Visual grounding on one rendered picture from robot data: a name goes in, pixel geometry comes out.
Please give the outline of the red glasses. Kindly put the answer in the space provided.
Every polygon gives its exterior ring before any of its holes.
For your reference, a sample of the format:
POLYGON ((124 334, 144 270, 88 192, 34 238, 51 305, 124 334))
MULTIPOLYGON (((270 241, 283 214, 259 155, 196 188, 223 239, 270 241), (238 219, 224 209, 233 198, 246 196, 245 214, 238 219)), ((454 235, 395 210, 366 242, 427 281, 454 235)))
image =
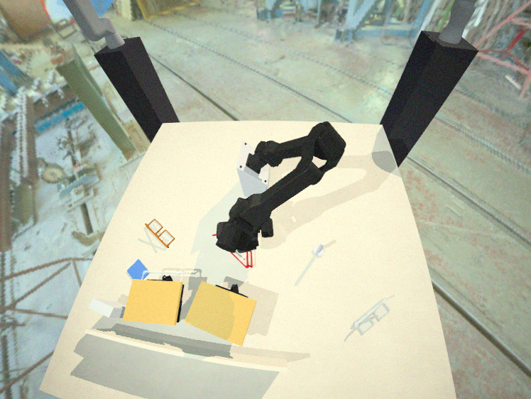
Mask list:
MULTIPOLYGON (((232 253, 233 254, 233 253, 232 253)), ((234 254, 233 254, 234 255, 234 254)), ((234 255, 235 256, 235 255, 234 255)), ((236 257, 236 256, 235 256, 236 257)), ((237 257, 236 257, 237 258, 237 257)), ((238 258, 237 258, 238 259, 238 258)), ((239 259, 238 259, 239 260, 239 259)), ((239 260, 239 262, 241 262, 239 260)), ((242 262, 241 262, 242 263, 242 262)), ((246 268, 251 267, 252 268, 252 251, 246 252, 246 265, 242 263, 246 268)))

